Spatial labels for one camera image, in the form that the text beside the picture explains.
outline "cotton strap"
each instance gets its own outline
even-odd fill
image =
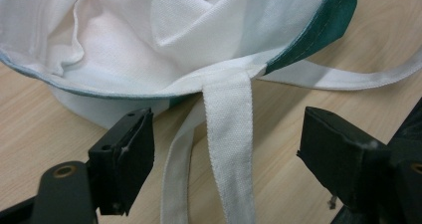
[[[205,107],[201,99],[170,145],[162,183],[161,223],[188,223],[187,186],[193,133],[204,121]]]
[[[204,78],[203,95],[204,101],[197,102],[170,146],[163,178],[161,223],[188,223],[192,138],[205,114],[210,159],[226,221],[254,223],[250,77],[237,69],[225,71],[224,76],[209,75]]]
[[[422,48],[405,64],[379,73],[352,73],[299,61],[260,79],[312,89],[353,91],[398,82],[421,68]],[[245,71],[235,69],[202,79],[204,100],[192,109],[168,154],[161,223],[188,223],[187,185],[193,132],[204,121],[205,114],[210,159],[226,221],[255,223],[251,78]]]
[[[255,223],[252,89],[245,71],[203,88],[212,169],[227,223]]]
[[[311,89],[355,91],[396,83],[421,68],[422,47],[403,65],[383,72],[370,74],[346,72],[301,60],[261,77],[260,80]]]

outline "white canvas bag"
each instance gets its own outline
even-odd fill
[[[355,74],[303,60],[339,38],[356,0],[0,0],[0,60],[105,127],[203,93],[170,147],[162,223],[187,223],[194,128],[207,121],[228,223],[254,223],[251,80],[359,90],[419,70]]]

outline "tote bag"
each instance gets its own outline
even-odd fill
[[[50,85],[67,108],[104,127],[202,93],[164,171],[162,223],[187,223],[194,128],[206,120],[228,223],[254,223],[251,80],[359,90],[420,69],[422,53],[376,74],[303,60],[341,37],[356,0],[0,0],[0,60]]]

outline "table surface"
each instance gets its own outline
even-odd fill
[[[327,66],[371,73],[402,64],[422,44],[422,0],[358,0],[345,36],[312,56]],[[328,223],[330,194],[296,157],[306,106],[335,112],[383,142],[422,96],[422,73],[383,88],[328,92],[255,81],[254,193],[259,223]],[[156,158],[128,217],[100,223],[158,223],[169,144],[198,97],[154,120]],[[105,129],[66,110],[42,82],[0,65],[0,209],[36,194],[49,167],[88,160]],[[191,223],[224,223],[208,157],[206,127],[195,130],[189,180]]]

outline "black plastic part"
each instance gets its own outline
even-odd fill
[[[101,214],[128,214],[153,165],[151,110],[125,115],[90,149],[89,157]]]
[[[1,224],[30,223],[35,197],[20,202],[0,212]]]
[[[394,180],[407,223],[422,223],[422,162],[400,162]]]
[[[71,161],[50,168],[41,178],[31,224],[97,223],[87,168]]]
[[[365,213],[352,212],[346,207],[341,207],[331,224],[377,224],[377,217]]]
[[[306,108],[298,156],[344,205],[364,210],[375,206],[376,181],[387,171],[390,151],[340,116]]]

